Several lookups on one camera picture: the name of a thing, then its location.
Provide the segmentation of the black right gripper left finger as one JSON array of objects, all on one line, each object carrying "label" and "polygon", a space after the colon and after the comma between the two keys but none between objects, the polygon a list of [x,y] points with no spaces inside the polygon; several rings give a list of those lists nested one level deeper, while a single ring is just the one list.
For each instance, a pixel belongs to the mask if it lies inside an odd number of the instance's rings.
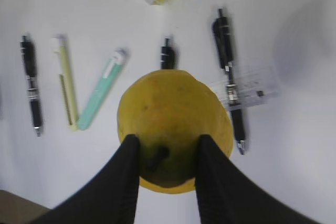
[{"label": "black right gripper left finger", "polygon": [[102,170],[69,199],[33,223],[134,223],[140,141],[127,135]]}]

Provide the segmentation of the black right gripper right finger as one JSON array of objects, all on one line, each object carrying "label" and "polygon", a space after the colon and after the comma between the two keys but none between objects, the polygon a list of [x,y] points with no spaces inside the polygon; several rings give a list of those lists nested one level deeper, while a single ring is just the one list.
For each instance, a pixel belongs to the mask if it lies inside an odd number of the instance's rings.
[{"label": "black right gripper right finger", "polygon": [[247,178],[210,135],[197,148],[195,188],[201,223],[314,223]]}]

